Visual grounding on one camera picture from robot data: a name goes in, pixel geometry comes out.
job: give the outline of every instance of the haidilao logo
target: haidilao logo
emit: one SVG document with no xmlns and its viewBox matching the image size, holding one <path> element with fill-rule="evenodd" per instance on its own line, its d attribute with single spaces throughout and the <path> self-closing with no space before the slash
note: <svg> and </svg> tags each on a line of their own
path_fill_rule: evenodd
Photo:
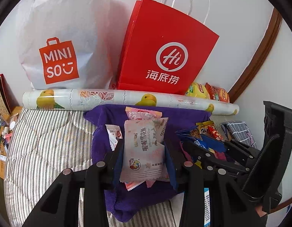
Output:
<svg viewBox="0 0 292 227">
<path fill-rule="evenodd" d="M 167 43 L 156 54 L 156 63 L 164 71 L 175 72 L 183 68 L 188 60 L 188 51 L 177 42 Z"/>
</svg>

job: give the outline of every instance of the wooden shelf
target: wooden shelf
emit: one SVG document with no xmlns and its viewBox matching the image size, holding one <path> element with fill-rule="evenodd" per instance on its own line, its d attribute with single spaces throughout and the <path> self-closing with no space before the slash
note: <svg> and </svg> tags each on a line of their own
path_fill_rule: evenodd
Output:
<svg viewBox="0 0 292 227">
<path fill-rule="evenodd" d="M 20 114 L 21 110 L 22 110 L 22 107 L 15 107 L 10 115 L 4 115 L 3 118 L 5 120 L 9 120 L 10 116 L 12 116 L 12 115 L 14 115 L 16 113 Z M 3 126 L 0 127 L 0 134 L 2 133 L 2 131 L 3 131 Z M 3 144 L 1 142 L 0 142 L 0 148 L 2 150 L 1 154 L 6 156 L 6 152 L 5 152 L 4 146 L 3 146 Z M 4 179 L 4 171 L 5 171 L 5 162 L 0 160 L 0 177 L 2 179 Z"/>
</svg>

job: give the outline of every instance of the snowflake crisp packet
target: snowflake crisp packet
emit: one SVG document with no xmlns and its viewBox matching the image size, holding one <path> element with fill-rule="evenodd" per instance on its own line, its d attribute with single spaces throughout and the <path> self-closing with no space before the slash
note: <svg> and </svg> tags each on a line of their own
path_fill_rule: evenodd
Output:
<svg viewBox="0 0 292 227">
<path fill-rule="evenodd" d="M 126 120 L 121 182 L 154 180 L 164 169 L 163 141 L 168 118 Z"/>
</svg>

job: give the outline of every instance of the white wall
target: white wall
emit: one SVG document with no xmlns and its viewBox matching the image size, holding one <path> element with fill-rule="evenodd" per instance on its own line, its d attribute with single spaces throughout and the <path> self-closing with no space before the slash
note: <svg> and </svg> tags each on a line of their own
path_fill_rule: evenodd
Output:
<svg viewBox="0 0 292 227">
<path fill-rule="evenodd" d="M 266 222 L 266 227 L 277 227 L 280 225 L 280 223 L 282 222 L 282 220 L 284 219 L 284 217 L 287 215 L 287 213 L 289 212 L 290 208 L 292 207 L 292 204 L 290 204 L 289 206 L 276 211 L 274 213 L 271 213 L 268 215 L 268 220 Z"/>
<path fill-rule="evenodd" d="M 114 71 L 135 1 L 111 1 L 108 43 Z M 167 0 L 168 5 L 171 5 L 171 2 L 172 0 Z M 230 90 L 260 44 L 273 7 L 267 0 L 210 0 L 210 2 L 206 25 L 220 38 L 199 73 L 197 81 L 209 82 Z M 207 0 L 193 0 L 191 16 L 203 21 L 207 6 Z M 176 0 L 175 8 L 183 12 L 188 11 L 189 0 Z M 0 73 L 5 75 L 14 99 L 21 104 L 22 94 L 30 90 L 30 85 L 16 53 L 15 12 L 16 9 L 10 13 L 0 28 Z"/>
<path fill-rule="evenodd" d="M 284 20 L 266 61 L 235 102 L 239 105 L 237 120 L 246 121 L 260 148 L 264 138 L 264 100 L 292 109 L 292 32 Z M 292 153 L 282 188 L 282 201 L 292 197 Z"/>
</svg>

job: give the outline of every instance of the red paper bag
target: red paper bag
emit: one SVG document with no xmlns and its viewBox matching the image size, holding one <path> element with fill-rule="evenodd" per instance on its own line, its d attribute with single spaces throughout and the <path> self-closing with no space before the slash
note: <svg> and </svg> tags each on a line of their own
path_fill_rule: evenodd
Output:
<svg viewBox="0 0 292 227">
<path fill-rule="evenodd" d="M 172 7 L 138 0 L 123 42 L 117 88 L 184 95 L 218 38 Z"/>
</svg>

